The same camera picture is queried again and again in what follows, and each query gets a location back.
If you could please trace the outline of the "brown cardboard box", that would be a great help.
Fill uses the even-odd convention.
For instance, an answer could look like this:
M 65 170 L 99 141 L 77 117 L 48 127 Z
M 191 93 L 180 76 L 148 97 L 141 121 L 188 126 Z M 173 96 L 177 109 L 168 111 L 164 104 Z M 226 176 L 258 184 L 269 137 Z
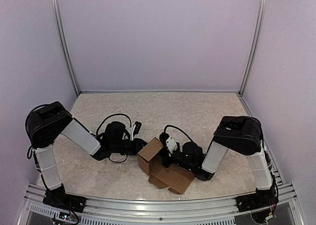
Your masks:
M 158 189 L 167 188 L 174 194 L 184 194 L 194 180 L 192 172 L 171 164 L 168 168 L 162 165 L 159 155 L 163 149 L 161 141 L 154 137 L 137 153 L 139 168 L 149 176 L 149 183 Z

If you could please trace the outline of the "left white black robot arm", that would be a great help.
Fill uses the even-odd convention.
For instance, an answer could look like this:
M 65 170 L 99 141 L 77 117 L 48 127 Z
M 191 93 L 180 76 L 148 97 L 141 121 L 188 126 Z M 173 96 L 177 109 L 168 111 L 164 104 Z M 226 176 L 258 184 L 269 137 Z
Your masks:
M 69 196 L 58 174 L 53 145 L 63 135 L 97 161 L 110 158 L 112 154 L 135 156 L 147 142 L 137 138 L 142 124 L 130 122 L 127 127 L 119 121 L 107 124 L 104 132 L 100 127 L 96 133 L 88 130 L 59 102 L 43 104 L 34 108 L 25 120 L 26 133 L 31 142 L 29 152 L 35 160 L 43 184 L 50 190 L 49 198 L 56 206 L 63 208 L 69 203 Z

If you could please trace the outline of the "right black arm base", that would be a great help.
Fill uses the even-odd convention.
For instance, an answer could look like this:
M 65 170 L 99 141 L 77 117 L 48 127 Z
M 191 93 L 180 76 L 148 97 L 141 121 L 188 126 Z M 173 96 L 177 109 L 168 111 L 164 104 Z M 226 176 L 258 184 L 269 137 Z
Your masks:
M 268 190 L 256 189 L 255 193 L 238 196 L 236 202 L 239 212 L 275 206 L 279 202 L 278 187 L 272 185 Z

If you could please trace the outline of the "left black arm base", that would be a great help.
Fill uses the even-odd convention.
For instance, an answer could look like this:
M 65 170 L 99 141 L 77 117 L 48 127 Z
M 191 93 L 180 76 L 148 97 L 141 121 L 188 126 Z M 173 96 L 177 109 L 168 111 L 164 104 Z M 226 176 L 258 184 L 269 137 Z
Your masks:
M 64 185 L 45 192 L 43 204 L 55 208 L 69 210 L 71 212 L 82 213 L 86 204 L 86 198 L 83 196 L 67 194 Z

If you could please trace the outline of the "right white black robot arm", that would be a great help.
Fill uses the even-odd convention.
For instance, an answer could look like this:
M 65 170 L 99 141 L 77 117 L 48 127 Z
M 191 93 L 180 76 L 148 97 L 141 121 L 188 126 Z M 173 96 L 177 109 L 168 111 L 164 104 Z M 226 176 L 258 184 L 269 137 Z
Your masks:
M 193 173 L 201 181 L 211 180 L 229 150 L 244 155 L 255 179 L 256 189 L 252 202 L 263 207 L 272 198 L 274 184 L 271 161 L 264 146 L 262 125 L 249 116 L 224 116 L 216 128 L 206 152 L 191 138 L 180 145 L 166 131 L 159 135 L 163 145 L 162 164 L 171 164 Z

